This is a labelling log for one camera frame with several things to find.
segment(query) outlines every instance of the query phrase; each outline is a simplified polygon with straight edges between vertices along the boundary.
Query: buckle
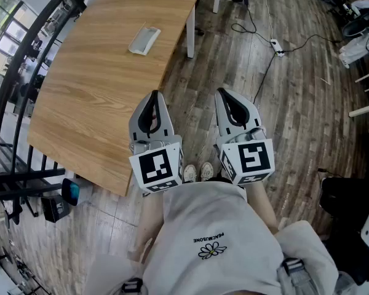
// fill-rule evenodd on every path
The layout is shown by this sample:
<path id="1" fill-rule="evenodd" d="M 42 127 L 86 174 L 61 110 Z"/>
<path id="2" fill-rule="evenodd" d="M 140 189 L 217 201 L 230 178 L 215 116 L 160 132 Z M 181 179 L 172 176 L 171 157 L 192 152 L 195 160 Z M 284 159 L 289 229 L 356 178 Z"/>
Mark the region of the buckle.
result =
<path id="1" fill-rule="evenodd" d="M 143 285 L 143 281 L 140 278 L 132 278 L 127 282 L 124 282 L 122 285 L 121 292 L 122 293 L 141 293 L 141 287 Z"/>
<path id="2" fill-rule="evenodd" d="M 301 271 L 305 268 L 303 261 L 298 258 L 286 258 L 282 265 L 288 276 L 293 272 Z"/>

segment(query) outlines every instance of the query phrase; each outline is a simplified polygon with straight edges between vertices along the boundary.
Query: wooden table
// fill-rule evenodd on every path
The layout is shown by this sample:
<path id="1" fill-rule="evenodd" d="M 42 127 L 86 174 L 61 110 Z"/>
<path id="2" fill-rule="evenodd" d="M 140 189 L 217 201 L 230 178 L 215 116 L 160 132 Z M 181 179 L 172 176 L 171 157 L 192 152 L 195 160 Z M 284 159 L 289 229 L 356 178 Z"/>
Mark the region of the wooden table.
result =
<path id="1" fill-rule="evenodd" d="M 95 0 L 60 47 L 31 118 L 28 142 L 85 179 L 126 195 L 129 119 L 158 89 L 187 22 L 194 56 L 197 0 Z M 161 30 L 147 56 L 128 47 L 145 23 Z"/>

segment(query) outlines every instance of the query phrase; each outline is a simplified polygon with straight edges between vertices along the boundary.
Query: strap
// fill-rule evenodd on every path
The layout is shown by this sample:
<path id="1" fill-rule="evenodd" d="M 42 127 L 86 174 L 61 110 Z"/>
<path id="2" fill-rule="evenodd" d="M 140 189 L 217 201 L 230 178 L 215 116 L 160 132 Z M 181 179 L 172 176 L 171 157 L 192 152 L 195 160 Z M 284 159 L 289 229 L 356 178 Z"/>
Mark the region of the strap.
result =
<path id="1" fill-rule="evenodd" d="M 287 274 L 287 278 L 291 280 L 292 288 L 284 287 L 284 290 L 292 290 L 291 293 L 287 292 L 284 295 L 319 295 L 315 284 L 306 271 L 304 263 L 301 259 L 287 258 L 283 261 L 282 267 Z"/>
<path id="2" fill-rule="evenodd" d="M 127 282 L 124 282 L 121 289 L 121 294 L 127 294 L 127 293 L 141 293 L 141 288 L 143 285 L 143 281 L 140 278 L 132 278 L 128 280 Z"/>

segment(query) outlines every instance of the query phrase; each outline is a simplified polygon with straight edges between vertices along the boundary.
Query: black metal railing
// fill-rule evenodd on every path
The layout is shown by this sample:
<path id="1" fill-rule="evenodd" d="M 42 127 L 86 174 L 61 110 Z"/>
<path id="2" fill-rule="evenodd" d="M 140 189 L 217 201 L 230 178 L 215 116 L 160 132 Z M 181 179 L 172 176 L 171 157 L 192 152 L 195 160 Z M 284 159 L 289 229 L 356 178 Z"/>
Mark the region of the black metal railing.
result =
<path id="1" fill-rule="evenodd" d="M 8 100 L 12 96 L 13 83 L 18 77 L 18 71 L 24 62 L 24 58 L 27 57 L 28 51 L 35 40 L 36 36 L 44 25 L 47 23 L 51 15 L 56 11 L 65 0 L 50 0 L 44 10 L 38 15 L 37 19 L 31 25 L 19 45 L 15 55 L 12 57 L 4 80 L 0 87 L 0 133 L 2 127 L 2 121 L 6 110 Z M 75 17 L 83 12 L 86 8 L 84 0 L 70 0 L 71 7 L 67 10 L 66 16 L 59 22 L 58 26 L 54 29 L 45 49 L 39 54 L 35 69 L 31 74 L 31 78 L 27 84 L 25 84 L 24 96 L 20 106 L 18 106 L 17 114 L 18 119 L 15 126 L 14 140 L 12 143 L 5 142 L 0 137 L 0 154 L 4 156 L 3 160 L 0 158 L 0 165 L 4 168 L 5 172 L 0 173 L 0 200 L 11 200 L 17 197 L 26 197 L 32 195 L 41 195 L 43 192 L 53 191 L 61 188 L 61 184 L 49 184 L 44 178 L 52 176 L 64 175 L 64 168 L 58 168 L 58 164 L 55 162 L 53 169 L 46 169 L 47 157 L 43 155 L 41 170 L 34 171 L 31 169 L 31 161 L 33 157 L 33 147 L 29 146 L 27 162 L 23 161 L 17 155 L 19 134 L 22 126 L 23 115 L 25 113 L 29 97 L 33 90 L 35 90 L 34 82 L 39 74 L 39 70 L 43 63 L 45 63 L 46 56 L 49 50 L 57 40 L 58 35 L 62 31 L 71 17 Z"/>

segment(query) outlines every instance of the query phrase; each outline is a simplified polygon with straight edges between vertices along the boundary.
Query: wooden floor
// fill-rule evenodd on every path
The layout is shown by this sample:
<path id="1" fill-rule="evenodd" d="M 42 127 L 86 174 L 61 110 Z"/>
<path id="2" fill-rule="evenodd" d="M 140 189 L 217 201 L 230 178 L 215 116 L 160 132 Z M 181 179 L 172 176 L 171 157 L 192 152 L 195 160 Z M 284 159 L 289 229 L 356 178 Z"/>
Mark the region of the wooden floor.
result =
<path id="1" fill-rule="evenodd" d="M 265 0 L 249 0 L 258 32 L 271 35 Z M 267 0 L 273 37 L 284 49 L 302 45 L 312 34 L 341 39 L 329 6 L 320 0 Z M 183 137 L 186 164 L 220 163 L 213 148 L 216 126 L 213 96 L 218 87 L 233 89 L 252 100 L 273 51 L 258 36 L 231 29 L 240 23 L 252 30 L 241 4 L 201 0 L 196 22 L 205 35 L 196 36 L 196 54 L 186 57 L 185 36 L 176 49 L 162 84 L 177 134 Z M 338 48 L 312 38 L 296 52 L 272 62 L 256 99 L 267 136 L 273 139 L 276 172 L 266 183 L 280 226 L 308 220 L 319 234 L 328 231 L 330 217 L 318 207 L 318 168 L 344 176 L 365 176 L 368 117 L 348 118 L 348 112 L 368 104 L 354 81 L 357 65 L 344 68 Z M 22 214 L 21 224 L 5 230 L 0 245 L 19 255 L 40 280 L 59 295 L 81 294 L 93 258 L 99 253 L 125 256 L 131 246 L 141 205 L 136 187 L 118 197 L 96 187 L 91 203 L 73 209 L 57 222 Z M 41 212 L 35 200 L 32 206 Z M 15 246 L 10 246 L 11 239 Z"/>

